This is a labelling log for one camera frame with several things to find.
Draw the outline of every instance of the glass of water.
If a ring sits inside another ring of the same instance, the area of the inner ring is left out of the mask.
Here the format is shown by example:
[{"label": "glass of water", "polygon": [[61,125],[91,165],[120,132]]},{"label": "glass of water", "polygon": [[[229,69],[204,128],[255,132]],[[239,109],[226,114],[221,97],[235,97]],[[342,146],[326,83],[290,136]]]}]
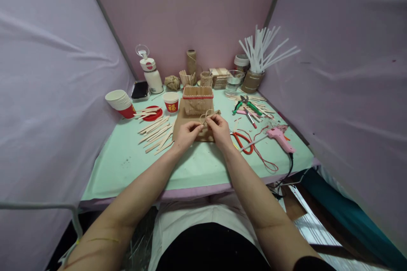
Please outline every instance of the glass of water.
[{"label": "glass of water", "polygon": [[227,85],[225,89],[226,96],[236,95],[237,88],[239,87],[244,76],[245,74],[241,71],[228,71]]}]

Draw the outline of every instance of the green-handled pliers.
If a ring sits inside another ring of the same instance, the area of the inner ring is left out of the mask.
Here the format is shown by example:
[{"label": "green-handled pliers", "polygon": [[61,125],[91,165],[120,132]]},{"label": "green-handled pliers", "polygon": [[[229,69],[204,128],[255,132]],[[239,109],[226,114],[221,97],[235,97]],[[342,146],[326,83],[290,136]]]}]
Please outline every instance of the green-handled pliers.
[{"label": "green-handled pliers", "polygon": [[244,96],[240,96],[240,101],[237,103],[236,107],[233,110],[233,114],[236,114],[236,111],[239,109],[239,107],[245,103],[247,106],[249,106],[251,109],[253,109],[254,112],[256,112],[258,115],[262,115],[263,113],[257,109],[257,107],[255,105],[253,105],[250,101],[249,101],[249,97],[246,95],[246,97]]}]

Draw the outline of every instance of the forearm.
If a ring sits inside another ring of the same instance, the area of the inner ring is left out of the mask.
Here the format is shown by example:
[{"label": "forearm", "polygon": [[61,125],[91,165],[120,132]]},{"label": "forearm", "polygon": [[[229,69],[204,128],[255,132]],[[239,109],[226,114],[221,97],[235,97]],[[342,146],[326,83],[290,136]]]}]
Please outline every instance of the forearm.
[{"label": "forearm", "polygon": [[164,189],[182,153],[175,145],[171,147],[126,187],[99,218],[135,227]]},{"label": "forearm", "polygon": [[164,189],[182,155],[172,147],[103,211],[72,252],[72,270],[117,270],[140,219]]},{"label": "forearm", "polygon": [[303,256],[319,257],[241,153],[232,147],[223,154],[237,197],[272,268],[292,270]]},{"label": "forearm", "polygon": [[270,190],[234,147],[223,151],[233,188],[255,229],[290,223]]}]

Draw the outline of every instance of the black shirt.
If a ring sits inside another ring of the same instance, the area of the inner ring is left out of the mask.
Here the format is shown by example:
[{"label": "black shirt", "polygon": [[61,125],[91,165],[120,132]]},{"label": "black shirt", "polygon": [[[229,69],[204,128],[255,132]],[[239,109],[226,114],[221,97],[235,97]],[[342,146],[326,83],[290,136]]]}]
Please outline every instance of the black shirt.
[{"label": "black shirt", "polygon": [[[183,231],[165,250],[157,266],[164,270],[270,270],[259,250],[239,233],[211,222]],[[294,271],[333,269],[316,257],[303,257]]]}]

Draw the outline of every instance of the pink glue gun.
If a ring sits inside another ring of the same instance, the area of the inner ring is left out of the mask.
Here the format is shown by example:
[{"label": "pink glue gun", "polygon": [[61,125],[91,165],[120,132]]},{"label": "pink glue gun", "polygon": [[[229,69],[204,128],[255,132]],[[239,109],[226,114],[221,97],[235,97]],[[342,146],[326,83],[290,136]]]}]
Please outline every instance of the pink glue gun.
[{"label": "pink glue gun", "polygon": [[269,138],[274,138],[280,144],[281,148],[284,149],[286,153],[295,153],[295,149],[287,142],[284,137],[283,132],[278,128],[271,128],[266,132]]},{"label": "pink glue gun", "polygon": [[247,144],[245,147],[242,147],[241,149],[239,149],[239,151],[242,151],[248,147],[250,147],[251,145],[261,141],[262,139],[269,137],[269,138],[274,138],[277,140],[277,142],[280,144],[281,148],[286,152],[286,153],[295,153],[295,149],[287,142],[287,140],[284,137],[283,132],[277,128],[277,127],[273,127],[270,130],[267,130],[265,136],[257,139],[256,141],[253,141],[249,144]]}]

